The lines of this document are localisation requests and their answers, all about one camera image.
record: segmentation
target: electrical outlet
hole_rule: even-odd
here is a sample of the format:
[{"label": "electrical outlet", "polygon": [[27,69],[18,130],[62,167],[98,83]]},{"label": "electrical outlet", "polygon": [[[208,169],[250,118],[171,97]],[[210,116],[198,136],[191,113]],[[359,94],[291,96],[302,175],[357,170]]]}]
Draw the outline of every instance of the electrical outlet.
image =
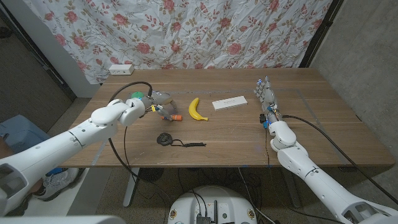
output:
[{"label": "electrical outlet", "polygon": [[132,65],[112,65],[109,68],[111,75],[131,75],[133,71],[134,67]]}]

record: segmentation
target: banana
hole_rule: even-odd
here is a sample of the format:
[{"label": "banana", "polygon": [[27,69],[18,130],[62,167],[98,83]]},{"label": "banana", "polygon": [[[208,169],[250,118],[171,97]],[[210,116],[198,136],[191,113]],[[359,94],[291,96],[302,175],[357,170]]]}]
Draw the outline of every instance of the banana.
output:
[{"label": "banana", "polygon": [[198,103],[199,103],[199,98],[195,98],[191,102],[191,104],[189,105],[189,115],[191,115],[191,117],[193,119],[198,120],[198,121],[200,121],[200,120],[208,121],[208,118],[204,118],[204,117],[200,116],[200,114],[198,114],[198,112],[197,112]]}]

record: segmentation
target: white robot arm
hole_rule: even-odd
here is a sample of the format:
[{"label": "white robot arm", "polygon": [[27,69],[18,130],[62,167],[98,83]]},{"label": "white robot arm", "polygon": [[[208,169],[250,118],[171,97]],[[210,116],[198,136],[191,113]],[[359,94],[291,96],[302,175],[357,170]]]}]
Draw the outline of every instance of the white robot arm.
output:
[{"label": "white robot arm", "polygon": [[[177,105],[168,93],[153,91],[152,96],[131,98],[123,103],[113,100],[99,108],[91,118],[23,152],[0,159],[0,217],[16,208],[32,186],[47,172],[80,152],[86,146],[113,137],[118,131],[118,121],[129,126],[146,113],[151,105]],[[170,116],[164,109],[162,116]]]},{"label": "white robot arm", "polygon": [[275,136],[271,140],[271,147],[277,152],[280,164],[304,180],[336,220],[347,224],[398,223],[397,210],[349,193],[308,157],[308,152],[297,142],[294,132],[282,120],[267,77],[257,82],[254,93],[262,103],[268,130]]}]

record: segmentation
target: white box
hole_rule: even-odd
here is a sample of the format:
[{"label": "white box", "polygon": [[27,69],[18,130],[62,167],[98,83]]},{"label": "white box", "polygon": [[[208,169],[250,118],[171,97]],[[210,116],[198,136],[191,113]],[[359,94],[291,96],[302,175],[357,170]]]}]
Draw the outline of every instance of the white box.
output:
[{"label": "white box", "polygon": [[133,71],[134,67],[132,65],[112,65],[109,68],[111,75],[131,75]]},{"label": "white box", "polygon": [[244,98],[244,96],[238,96],[234,98],[229,98],[225,100],[219,100],[219,101],[214,101],[213,106],[216,111],[222,110],[222,109],[227,109],[227,108],[232,108],[235,106],[241,106],[241,105],[246,105],[248,102]]}]

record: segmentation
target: gray wall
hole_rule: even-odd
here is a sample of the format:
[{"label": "gray wall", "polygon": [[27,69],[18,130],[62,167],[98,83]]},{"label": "gray wall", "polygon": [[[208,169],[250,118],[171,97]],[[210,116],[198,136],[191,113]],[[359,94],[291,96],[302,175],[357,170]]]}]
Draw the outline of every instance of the gray wall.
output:
[{"label": "gray wall", "polygon": [[100,85],[91,85],[75,60],[55,40],[49,28],[23,0],[2,0],[77,97],[93,97]]},{"label": "gray wall", "polygon": [[345,0],[311,64],[396,159],[397,3],[387,0]]}]

